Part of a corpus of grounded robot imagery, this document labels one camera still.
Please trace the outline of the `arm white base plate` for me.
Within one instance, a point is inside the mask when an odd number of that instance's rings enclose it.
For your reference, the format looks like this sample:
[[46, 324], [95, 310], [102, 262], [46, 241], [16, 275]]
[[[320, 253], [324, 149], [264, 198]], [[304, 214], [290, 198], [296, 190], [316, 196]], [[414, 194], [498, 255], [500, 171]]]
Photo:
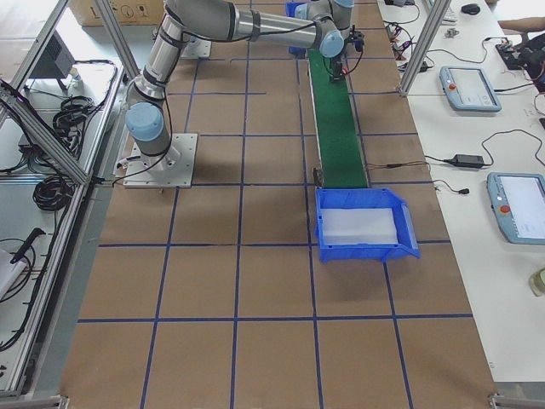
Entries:
[[131, 155], [138, 156], [138, 159], [128, 163], [123, 185], [127, 188], [190, 188], [197, 144], [197, 134], [174, 133], [169, 152], [155, 164], [161, 156], [155, 159], [142, 156], [134, 142]]

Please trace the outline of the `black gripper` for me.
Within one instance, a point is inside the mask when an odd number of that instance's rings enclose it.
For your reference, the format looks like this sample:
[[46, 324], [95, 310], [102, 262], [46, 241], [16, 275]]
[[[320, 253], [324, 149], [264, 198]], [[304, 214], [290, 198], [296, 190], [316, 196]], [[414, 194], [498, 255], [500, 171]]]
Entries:
[[337, 81], [339, 83], [345, 81], [344, 66], [341, 57], [334, 57], [330, 59], [330, 83], [334, 84]]

